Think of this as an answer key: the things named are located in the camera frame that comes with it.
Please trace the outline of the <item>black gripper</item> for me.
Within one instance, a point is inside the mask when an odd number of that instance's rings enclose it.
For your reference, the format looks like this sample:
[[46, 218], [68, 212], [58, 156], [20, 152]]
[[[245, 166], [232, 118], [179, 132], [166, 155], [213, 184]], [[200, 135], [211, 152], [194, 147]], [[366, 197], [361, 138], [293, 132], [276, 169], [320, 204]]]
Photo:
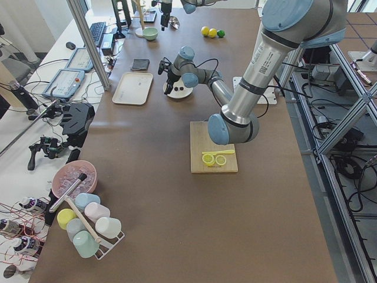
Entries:
[[163, 72], [167, 73], [167, 83], [164, 90], [165, 95], [172, 92], [174, 83], [177, 81], [177, 75], [173, 72], [172, 67], [172, 62], [167, 58], [163, 58], [158, 66], [158, 75], [162, 75]]
[[171, 2], [161, 2], [161, 30], [164, 31], [168, 27], [171, 13]]

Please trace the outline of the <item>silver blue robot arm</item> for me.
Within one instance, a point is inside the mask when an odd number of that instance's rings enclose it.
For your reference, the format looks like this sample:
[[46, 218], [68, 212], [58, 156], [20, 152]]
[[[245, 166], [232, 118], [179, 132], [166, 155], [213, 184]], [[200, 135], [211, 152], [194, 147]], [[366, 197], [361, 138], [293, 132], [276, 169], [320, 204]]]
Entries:
[[262, 10], [259, 34], [252, 59], [239, 84], [231, 91], [216, 70], [194, 65], [194, 50], [182, 47], [173, 62], [161, 60], [158, 73], [167, 73], [165, 94], [182, 80], [185, 87], [208, 86], [221, 105], [208, 120], [208, 133], [215, 144], [253, 140], [259, 122], [252, 110], [289, 52], [325, 47], [345, 36], [346, 1], [267, 1]]

